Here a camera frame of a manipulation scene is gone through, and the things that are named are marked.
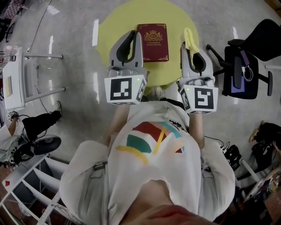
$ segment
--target office chair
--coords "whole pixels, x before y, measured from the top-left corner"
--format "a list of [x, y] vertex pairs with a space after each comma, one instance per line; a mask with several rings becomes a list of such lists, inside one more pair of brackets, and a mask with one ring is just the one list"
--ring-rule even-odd
[[[268, 84], [267, 95], [272, 94], [273, 78], [268, 72], [268, 77], [259, 74], [258, 59], [268, 61], [281, 55], [281, 27], [269, 19], [261, 21], [246, 40], [233, 39], [228, 41], [224, 49], [225, 60], [207, 45], [211, 50], [222, 70], [214, 72], [214, 76], [224, 73], [223, 92], [225, 96], [242, 99], [255, 99], [258, 93], [259, 79]], [[242, 74], [242, 67], [249, 65], [252, 70], [252, 79], [246, 81]], [[245, 69], [245, 77], [251, 77], [250, 69]]]

